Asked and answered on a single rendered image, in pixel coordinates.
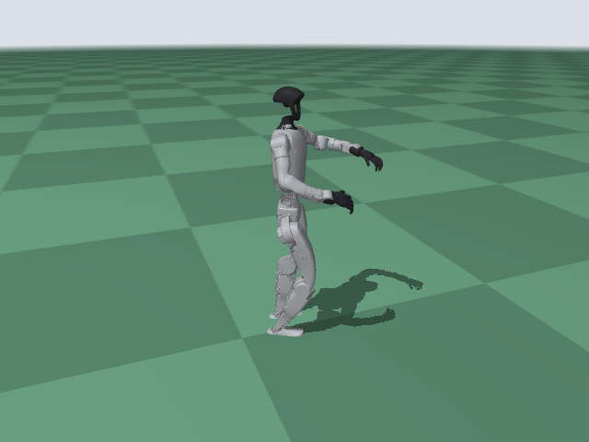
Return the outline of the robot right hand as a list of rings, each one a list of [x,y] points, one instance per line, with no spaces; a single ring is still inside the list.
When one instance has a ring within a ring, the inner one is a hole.
[[[346,207],[351,210],[350,214],[353,213],[353,200],[351,195],[345,194],[345,191],[332,192],[333,200],[326,199],[323,201],[324,204],[337,204],[341,207]]]

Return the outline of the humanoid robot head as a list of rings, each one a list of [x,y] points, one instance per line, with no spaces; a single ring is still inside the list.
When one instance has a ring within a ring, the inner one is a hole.
[[[294,126],[294,121],[298,121],[300,119],[300,100],[304,97],[304,95],[305,94],[296,87],[281,87],[274,93],[273,101],[282,103],[284,107],[290,107],[292,112],[292,115],[282,117],[282,121],[276,130],[282,129],[282,126],[285,126],[286,124],[292,125],[292,127],[286,129],[297,130],[297,127]]]

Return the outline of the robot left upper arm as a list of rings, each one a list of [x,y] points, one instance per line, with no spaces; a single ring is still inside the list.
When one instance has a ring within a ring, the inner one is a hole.
[[[309,145],[313,145],[316,150],[325,150],[327,147],[328,140],[327,138],[316,136],[314,133],[307,130],[304,125],[298,125],[301,127],[306,136],[306,143]]]

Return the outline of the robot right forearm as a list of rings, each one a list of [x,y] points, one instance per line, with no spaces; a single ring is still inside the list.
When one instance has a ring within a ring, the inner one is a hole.
[[[318,188],[308,186],[294,176],[287,176],[284,179],[284,184],[287,188],[295,192],[296,197],[305,198],[315,204],[323,203],[323,201],[326,199],[333,200],[332,191],[320,190]]]

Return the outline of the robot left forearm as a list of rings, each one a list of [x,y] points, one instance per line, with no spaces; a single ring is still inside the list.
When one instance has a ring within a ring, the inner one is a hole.
[[[350,147],[352,147],[352,146],[355,148],[360,147],[358,144],[351,144],[350,142],[337,140],[336,138],[331,138],[331,137],[327,137],[324,135],[317,135],[317,136],[329,139],[328,147],[329,147],[329,150],[331,150],[331,151],[335,150],[335,151],[339,151],[342,153],[349,153],[350,155],[354,156],[349,151]]]

